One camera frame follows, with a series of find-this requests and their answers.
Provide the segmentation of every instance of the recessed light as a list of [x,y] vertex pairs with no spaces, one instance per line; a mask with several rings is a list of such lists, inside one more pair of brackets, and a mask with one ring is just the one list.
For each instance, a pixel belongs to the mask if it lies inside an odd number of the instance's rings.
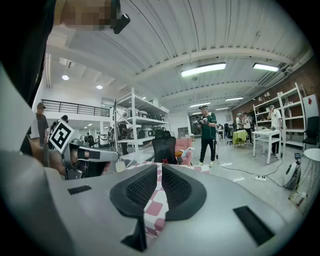
[[227,110],[228,107],[223,107],[223,108],[217,108],[216,110]]
[[236,100],[242,100],[244,97],[238,97],[238,98],[226,98],[225,101],[236,101]]
[[210,65],[203,65],[203,66],[198,66],[198,67],[190,69],[190,70],[182,71],[181,76],[184,78],[187,76],[191,76],[191,75],[195,75],[195,74],[199,74],[199,73],[204,73],[204,72],[208,72],[208,71],[224,70],[225,68],[226,68],[226,63],[224,63],[224,62],[210,64]]
[[253,68],[256,70],[268,70],[273,72],[277,72],[279,70],[277,66],[264,65],[259,63],[254,63]]
[[190,108],[197,107],[197,106],[202,106],[202,105],[208,105],[210,103],[211,102],[204,102],[204,103],[200,103],[200,104],[196,104],[196,105],[191,105]]

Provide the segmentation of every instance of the round ceiling light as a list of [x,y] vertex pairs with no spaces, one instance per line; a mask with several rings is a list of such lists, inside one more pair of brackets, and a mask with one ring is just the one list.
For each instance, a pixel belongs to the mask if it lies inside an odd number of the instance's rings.
[[64,74],[64,75],[62,76],[62,79],[63,79],[63,80],[69,80],[69,76],[67,76],[66,74]]

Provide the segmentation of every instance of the yellow tablecloth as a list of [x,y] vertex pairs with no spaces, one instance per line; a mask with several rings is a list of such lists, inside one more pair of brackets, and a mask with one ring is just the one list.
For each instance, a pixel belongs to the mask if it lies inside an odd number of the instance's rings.
[[247,136],[248,133],[243,130],[243,131],[235,131],[233,133],[233,137],[232,137],[232,143],[234,145],[238,144],[238,143],[245,143],[247,140]]

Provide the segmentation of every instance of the black metal railing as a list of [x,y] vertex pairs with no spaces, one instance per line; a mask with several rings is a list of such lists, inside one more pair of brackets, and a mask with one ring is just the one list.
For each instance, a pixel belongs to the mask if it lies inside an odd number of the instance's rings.
[[66,113],[74,113],[74,114],[85,114],[91,116],[102,116],[102,117],[110,117],[109,109],[96,107],[96,106],[88,106],[82,104],[75,104],[70,102],[56,101],[56,100],[41,100],[43,105],[45,106],[45,111],[51,112],[66,112]]

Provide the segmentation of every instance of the green shirt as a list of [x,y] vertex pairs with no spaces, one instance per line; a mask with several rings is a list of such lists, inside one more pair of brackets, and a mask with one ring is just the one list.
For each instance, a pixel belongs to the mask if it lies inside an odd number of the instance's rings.
[[[211,115],[203,116],[203,118],[208,119],[208,123],[217,123],[217,118],[214,113],[211,113]],[[202,125],[202,139],[216,139],[216,128],[210,127],[208,125]]]

